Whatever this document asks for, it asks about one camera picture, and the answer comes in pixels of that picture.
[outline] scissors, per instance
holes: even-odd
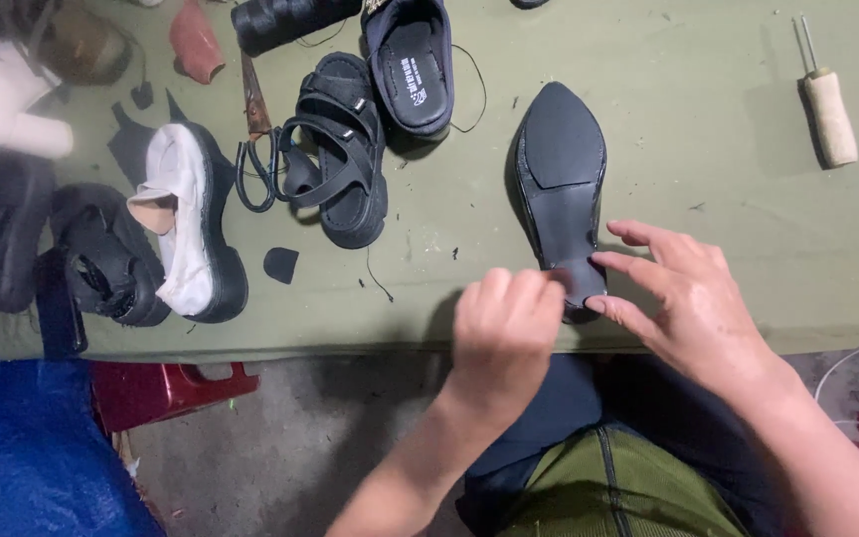
[[[237,177],[234,182],[238,190],[241,202],[252,212],[265,212],[275,200],[283,200],[277,188],[277,138],[280,136],[280,127],[273,128],[270,124],[270,116],[267,113],[267,105],[260,92],[260,83],[257,80],[257,71],[254,70],[254,61],[250,56],[241,51],[241,69],[244,72],[245,84],[245,114],[247,115],[247,141],[238,143]],[[264,167],[257,154],[257,140],[264,136],[270,137],[270,165]],[[245,192],[245,156],[257,173],[257,178],[263,182],[267,189],[267,196],[260,205],[255,205],[247,198]]]

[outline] metal needle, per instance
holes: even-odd
[[[807,28],[807,17],[801,15],[801,24],[804,25],[804,34],[807,37],[807,48],[810,49],[810,60],[814,62],[814,70],[817,71],[817,55],[814,55],[814,43],[810,40],[810,29]]]

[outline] green fabric tablecloth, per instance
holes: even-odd
[[[105,147],[116,130],[110,106],[121,100],[133,118],[160,126],[166,87],[232,157],[246,125],[231,6],[204,6],[227,67],[202,86],[172,68],[167,35],[179,2],[93,5],[144,45],[156,102],[145,111],[130,102],[137,63],[111,88],[75,88],[56,110],[77,145],[58,164],[60,180],[101,181],[130,195]],[[204,362],[446,348],[460,288],[491,267],[536,267],[509,202],[507,154],[526,108],[552,80],[580,95],[603,129],[604,219],[635,218],[723,247],[755,321],[780,353],[859,344],[859,163],[834,171],[817,163],[797,90],[805,64],[791,15],[801,2],[553,0],[522,11],[509,0],[450,0],[447,7],[454,42],[485,78],[486,113],[470,134],[453,131],[432,151],[387,153],[387,227],[368,251],[330,244],[312,213],[299,222],[279,203],[252,214],[232,193],[223,226],[247,269],[244,313],[197,327],[172,315],[153,329],[87,315],[88,356]],[[840,75],[859,141],[859,2],[824,0],[805,14],[819,61]],[[274,124],[292,114],[302,78],[323,55],[360,54],[359,41],[354,18],[316,48],[292,43],[257,58]],[[468,56],[454,51],[454,63],[453,121],[466,128],[482,110],[483,89]],[[256,180],[250,187],[255,199],[261,195]],[[624,248],[604,231],[601,242]],[[300,252],[290,286],[263,273],[274,247]],[[367,256],[392,303],[370,276]],[[609,282],[612,294],[652,306],[621,275]],[[0,315],[0,357],[40,348],[33,319]],[[630,350],[638,341],[600,321],[563,328],[556,348]]]

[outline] dark pants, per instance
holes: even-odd
[[[745,426],[718,397],[652,356],[600,368],[553,355],[529,407],[466,472],[456,501],[476,537],[495,535],[542,456],[579,429],[612,425],[648,439],[710,482],[754,537],[781,537],[782,512]]]

